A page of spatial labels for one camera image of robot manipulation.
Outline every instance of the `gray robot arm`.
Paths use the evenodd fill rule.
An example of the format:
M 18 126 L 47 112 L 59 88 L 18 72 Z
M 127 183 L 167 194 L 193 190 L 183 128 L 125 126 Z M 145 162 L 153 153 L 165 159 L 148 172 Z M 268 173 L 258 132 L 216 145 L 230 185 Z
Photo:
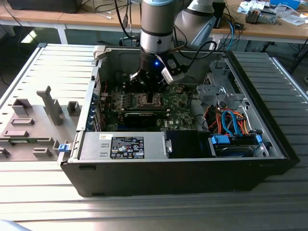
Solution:
M 176 49 L 171 48 L 174 24 L 190 44 L 201 46 L 216 20 L 212 4 L 213 0 L 143 0 L 140 64 L 130 76 L 131 83 L 151 97 L 184 78 L 187 67 L 178 63 L 172 53 Z

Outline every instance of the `wooden table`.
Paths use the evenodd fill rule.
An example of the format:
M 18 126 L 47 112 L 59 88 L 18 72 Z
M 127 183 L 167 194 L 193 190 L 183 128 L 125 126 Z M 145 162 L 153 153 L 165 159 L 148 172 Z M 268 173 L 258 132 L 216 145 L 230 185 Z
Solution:
M 245 14 L 236 13 L 241 2 L 242 0 L 227 0 L 227 7 L 231 13 L 231 16 L 235 19 L 236 22 L 244 24 L 244 30 L 241 35 L 241 39 L 303 43 L 308 38 L 308 25 L 306 24 L 295 26 L 282 20 L 281 18 L 278 18 L 276 24 L 274 25 L 262 23 L 253 25 L 246 23 Z M 306 10 L 308 12 L 308 7 L 300 5 L 298 10 Z M 228 29 L 227 25 L 213 30 L 215 35 L 225 35 L 229 32 L 230 30 Z
M 112 3 L 113 1 L 104 1 L 104 4 Z M 268 24 L 247 24 L 245 22 L 245 15 L 235 13 L 240 4 L 240 0 L 228 0 L 228 9 L 231 15 L 236 19 L 236 22 L 244 24 L 244 30 L 241 34 L 242 40 L 259 40 L 259 41 L 273 41 L 273 42 L 291 42 L 291 43 L 304 43 L 308 37 L 308 26 L 301 25 L 295 26 L 287 23 L 281 19 L 277 20 L 275 25 Z M 102 3 L 102 0 L 95 0 L 95 5 Z M 105 18 L 96 13 L 90 13 L 80 9 L 76 14 L 60 13 L 60 12 L 44 12 L 44 11 L 15 11 L 12 10 L 9 4 L 6 4 L 12 15 L 23 26 L 33 27 L 49 27 L 58 30 L 61 43 L 67 44 L 65 35 L 66 29 L 81 29 L 81 30 L 96 30 L 96 31 L 122 31 L 118 22 L 116 11 L 112 10 L 112 14 L 108 14 L 112 19 Z M 84 6 L 85 9 L 93 11 L 92 2 Z M 114 8 L 114 5 L 99 8 L 99 10 L 108 10 Z M 299 10 L 307 10 L 308 8 L 300 7 Z M 120 9 L 121 17 L 123 18 L 125 8 Z M 18 24 L 6 12 L 2 3 L 0 4 L 0 24 L 14 25 Z M 140 10 L 138 4 L 132 5 L 132 31 L 140 32 Z M 222 24 L 221 28 L 213 29 L 211 36 L 214 40 L 221 40 L 229 34 L 230 30 L 226 24 Z

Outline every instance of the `power supply label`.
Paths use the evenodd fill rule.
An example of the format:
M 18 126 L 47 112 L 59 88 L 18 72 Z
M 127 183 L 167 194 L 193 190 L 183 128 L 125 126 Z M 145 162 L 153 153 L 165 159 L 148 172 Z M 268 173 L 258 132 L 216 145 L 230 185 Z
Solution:
M 112 137 L 111 159 L 144 159 L 143 137 Z

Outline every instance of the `electronic equipment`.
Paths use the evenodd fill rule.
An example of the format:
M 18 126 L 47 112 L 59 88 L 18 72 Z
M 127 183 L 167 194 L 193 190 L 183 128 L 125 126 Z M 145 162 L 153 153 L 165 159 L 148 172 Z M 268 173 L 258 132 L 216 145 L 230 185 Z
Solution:
M 300 0 L 270 0 L 270 3 L 272 5 L 287 5 L 291 8 L 293 8 L 294 10 L 297 10 L 299 4 L 300 4 Z
M 82 0 L 7 0 L 13 10 L 76 13 Z
M 140 49 L 59 52 L 42 44 L 26 77 L 38 81 L 44 70 L 52 87 L 35 97 L 31 92 L 30 101 L 6 102 L 14 113 L 5 118 L 10 122 L 0 136 L 0 154 L 5 160 L 58 155 L 86 197 L 250 190 L 292 168 L 299 162 L 297 145 L 307 142 L 298 123 L 307 120 L 280 102 L 305 115 L 307 95 L 264 53 L 202 52 L 216 22 L 212 4 L 144 0 Z M 175 29 L 200 46 L 202 58 L 171 47 Z M 45 49 L 70 53 L 49 65 L 39 57 Z M 66 88 L 54 84 L 59 78 L 76 92 L 53 94 L 53 87 Z M 86 92 L 79 85 L 85 82 Z M 67 96 L 78 101 L 62 100 Z
M 265 23 L 265 24 L 275 24 L 277 16 L 272 11 L 263 9 L 250 8 L 246 14 L 246 22 L 250 24 Z
M 216 17 L 216 22 L 214 28 L 218 29 L 220 26 L 220 21 L 222 13 L 226 7 L 226 2 L 224 0 L 213 0 L 214 16 Z
M 119 67 L 120 73 L 137 67 L 138 50 L 99 50 L 108 50 L 99 69 L 100 78 L 108 81 L 108 93 L 89 94 L 75 140 L 63 146 L 58 160 L 80 195 L 250 190 L 298 162 L 292 148 L 295 141 L 280 126 L 283 115 L 272 111 L 282 105 L 267 102 L 289 91 L 273 89 L 269 96 L 265 89 L 277 84 L 284 88 L 292 81 L 286 82 L 289 77 L 266 54 L 228 52 L 224 59 L 198 60 L 190 76 L 203 81 L 204 69 L 198 74 L 197 67 L 209 66 L 204 84 L 183 81 L 168 86 L 148 103 L 149 94 L 135 91 L 127 74 L 120 78 L 118 73 Z M 116 61 L 125 53 L 128 64 Z M 262 71 L 252 65 L 255 62 Z M 88 92 L 94 90 L 90 83 Z M 89 108 L 99 112 L 91 117 Z M 217 121 L 224 122 L 218 126 Z

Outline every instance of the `metal workbench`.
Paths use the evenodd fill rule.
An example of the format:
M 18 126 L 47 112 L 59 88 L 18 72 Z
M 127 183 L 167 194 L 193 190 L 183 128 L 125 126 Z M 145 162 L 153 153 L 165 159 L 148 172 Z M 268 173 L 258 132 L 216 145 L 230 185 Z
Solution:
M 49 49 L 66 54 L 68 49 L 93 48 L 50 46 L 54 48 Z M 3 104 L 8 96 L 14 96 L 16 86 L 23 84 L 20 80 L 27 78 L 33 68 L 32 61 L 40 60 L 41 55 L 52 58 L 50 52 L 37 48 L 1 99 L 1 113 L 10 110 L 9 105 Z M 70 55 L 80 57 L 80 53 Z M 305 230 L 308 229 L 305 153 L 304 150 L 298 153 L 300 163 L 286 174 L 272 176 L 250 192 L 132 197 L 83 198 L 55 161 L 0 162 L 0 219 L 13 220 L 33 231 Z

